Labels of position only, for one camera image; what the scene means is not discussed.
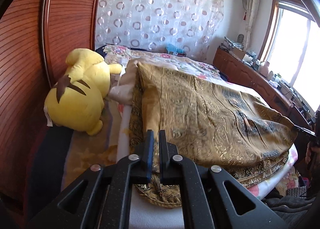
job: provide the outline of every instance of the cardboard box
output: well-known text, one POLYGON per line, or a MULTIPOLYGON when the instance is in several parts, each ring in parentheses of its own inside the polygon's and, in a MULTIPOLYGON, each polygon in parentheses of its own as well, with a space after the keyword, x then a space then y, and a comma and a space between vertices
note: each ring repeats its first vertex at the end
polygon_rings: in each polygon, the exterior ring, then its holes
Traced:
POLYGON ((236 57, 239 59, 243 59, 245 56, 245 51, 239 50, 238 48, 234 47, 230 50, 236 57))

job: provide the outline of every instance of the cabinet drawer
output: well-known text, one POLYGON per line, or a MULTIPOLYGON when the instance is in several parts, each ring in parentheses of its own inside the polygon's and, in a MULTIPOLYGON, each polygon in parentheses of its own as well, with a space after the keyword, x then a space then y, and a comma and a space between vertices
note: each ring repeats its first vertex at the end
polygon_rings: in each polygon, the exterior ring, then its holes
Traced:
POLYGON ((255 82, 256 74, 252 69, 247 66, 241 64, 238 71, 238 85, 244 87, 252 87, 255 82))
POLYGON ((219 51, 217 51, 216 55, 214 56, 213 62, 212 64, 221 72, 224 71, 225 67, 226 67, 226 59, 225 56, 220 53, 219 51))
POLYGON ((231 83, 236 84, 238 69, 239 69, 239 61, 237 61, 236 59, 232 59, 232 57, 229 57, 229 60, 227 61, 227 64, 223 73, 228 76, 229 81, 231 83))
POLYGON ((252 88, 259 94, 261 97, 269 104, 269 102, 273 99, 275 96, 275 91, 273 88, 262 78, 257 78, 252 88))

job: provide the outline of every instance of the window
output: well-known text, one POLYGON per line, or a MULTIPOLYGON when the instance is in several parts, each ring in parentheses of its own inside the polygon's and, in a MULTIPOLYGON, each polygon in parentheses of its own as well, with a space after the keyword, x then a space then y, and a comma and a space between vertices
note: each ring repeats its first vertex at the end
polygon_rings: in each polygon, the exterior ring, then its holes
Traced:
POLYGON ((315 112, 320 105, 320 28, 296 0, 276 0, 269 34, 260 53, 315 112))

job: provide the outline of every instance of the metal screw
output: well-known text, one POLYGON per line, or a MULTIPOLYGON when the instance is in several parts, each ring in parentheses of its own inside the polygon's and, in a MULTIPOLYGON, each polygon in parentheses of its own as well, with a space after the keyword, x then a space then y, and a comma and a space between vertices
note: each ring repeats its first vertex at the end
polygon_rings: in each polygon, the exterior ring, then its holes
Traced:
POLYGON ((218 165, 211 166, 211 171, 212 172, 219 173, 221 170, 222 170, 221 167, 218 166, 218 165))
POLYGON ((172 158, 175 161, 182 161, 182 159, 183 159, 181 155, 174 155, 172 158))
POLYGON ((101 166, 100 166, 99 164, 94 164, 94 165, 92 165, 92 166, 90 167, 90 169, 91 169, 92 171, 99 171, 99 170, 101 170, 101 166))
POLYGON ((131 155, 129 155, 129 160, 138 160, 138 159, 140 159, 140 157, 137 155, 137 154, 131 154, 131 155))

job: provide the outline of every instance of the pikachu plush toy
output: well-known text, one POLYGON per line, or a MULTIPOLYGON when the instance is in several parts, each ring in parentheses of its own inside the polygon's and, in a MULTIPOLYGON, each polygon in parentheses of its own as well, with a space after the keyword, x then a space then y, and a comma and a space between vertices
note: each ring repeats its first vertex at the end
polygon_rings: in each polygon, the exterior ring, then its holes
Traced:
POLYGON ((102 128, 103 99, 110 88, 110 74, 120 74, 122 66, 108 65, 89 49, 75 49, 66 58, 67 71, 49 91, 44 101, 48 125, 53 123, 89 135, 102 128))

